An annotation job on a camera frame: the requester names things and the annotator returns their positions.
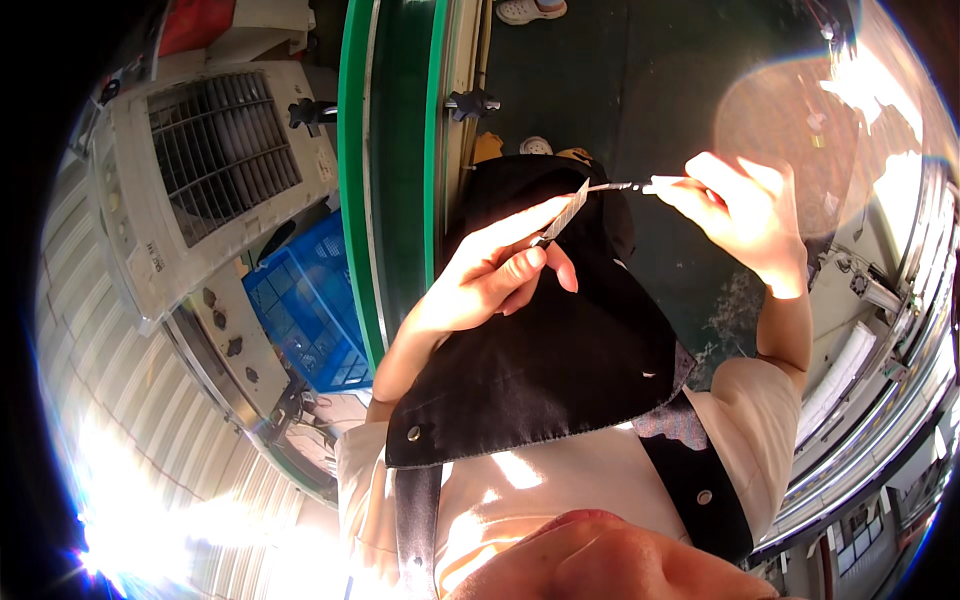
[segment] fingernail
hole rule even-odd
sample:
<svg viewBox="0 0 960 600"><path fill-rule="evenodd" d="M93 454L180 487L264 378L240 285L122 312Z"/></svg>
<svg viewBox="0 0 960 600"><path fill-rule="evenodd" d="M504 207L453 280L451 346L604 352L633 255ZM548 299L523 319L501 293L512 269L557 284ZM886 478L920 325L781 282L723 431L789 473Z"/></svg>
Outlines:
<svg viewBox="0 0 960 600"><path fill-rule="evenodd" d="M527 251L527 261L531 267L539 269L543 266L543 263L546 262L546 252L541 251L539 248L531 248Z"/></svg>

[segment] slipper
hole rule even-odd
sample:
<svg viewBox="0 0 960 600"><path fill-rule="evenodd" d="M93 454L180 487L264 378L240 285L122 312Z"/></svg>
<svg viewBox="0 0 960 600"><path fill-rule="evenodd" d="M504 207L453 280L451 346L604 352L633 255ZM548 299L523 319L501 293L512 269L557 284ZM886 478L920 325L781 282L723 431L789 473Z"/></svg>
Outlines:
<svg viewBox="0 0 960 600"><path fill-rule="evenodd" d="M550 147L548 141L539 135L532 135L520 143L520 153L522 155L552 155L553 148Z"/></svg>
<svg viewBox="0 0 960 600"><path fill-rule="evenodd" d="M536 19L558 19L566 14L566 2L555 11L541 11L534 0L507 0L496 5L496 15L507 25L526 25Z"/></svg>

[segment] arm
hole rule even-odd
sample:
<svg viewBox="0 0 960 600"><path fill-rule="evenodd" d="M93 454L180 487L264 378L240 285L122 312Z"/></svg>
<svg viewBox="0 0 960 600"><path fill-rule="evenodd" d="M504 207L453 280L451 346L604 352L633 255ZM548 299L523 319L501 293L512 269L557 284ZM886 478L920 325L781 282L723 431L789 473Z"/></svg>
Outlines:
<svg viewBox="0 0 960 600"><path fill-rule="evenodd" d="M757 358L785 372L798 392L804 390L813 353L813 315L805 287L797 298L780 300L767 286L756 322L756 351Z"/></svg>
<svg viewBox="0 0 960 600"><path fill-rule="evenodd" d="M396 404L413 386L430 355L449 334L418 327L420 304L403 320L394 343L387 350L373 377L373 400L367 409L367 423L390 420Z"/></svg>
<svg viewBox="0 0 960 600"><path fill-rule="evenodd" d="M745 158L737 162L735 170L702 153L686 164L692 179L659 186L657 193L767 284L756 324L758 358L783 370L801 392L813 351L813 317L793 172L785 164L774 169Z"/></svg>
<svg viewBox="0 0 960 600"><path fill-rule="evenodd" d="M367 423L390 420L430 355L453 331L473 329L495 313L512 315L533 297L548 266L560 284L577 291L573 263L556 244L530 248L530 240L563 212L558 197L468 235L444 272L403 320L373 377Z"/></svg>

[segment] black apron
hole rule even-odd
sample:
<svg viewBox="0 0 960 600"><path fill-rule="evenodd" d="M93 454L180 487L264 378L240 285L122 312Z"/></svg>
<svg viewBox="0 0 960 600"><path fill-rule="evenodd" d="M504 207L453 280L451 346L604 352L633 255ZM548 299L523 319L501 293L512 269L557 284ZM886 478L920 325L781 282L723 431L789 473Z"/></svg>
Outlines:
<svg viewBox="0 0 960 600"><path fill-rule="evenodd" d="M606 181L596 163L571 158L479 163L450 224L444 257L467 232L572 193L585 177ZM399 402L386 464L397 469L396 542L407 597L437 597L443 463L628 420L693 544L735 563L753 549L736 491L682 390L695 361L653 299L614 261L626 262L632 239L623 195L591 193L557 239L576 268L578 293L566 292L544 269L527 306L451 335Z"/></svg>

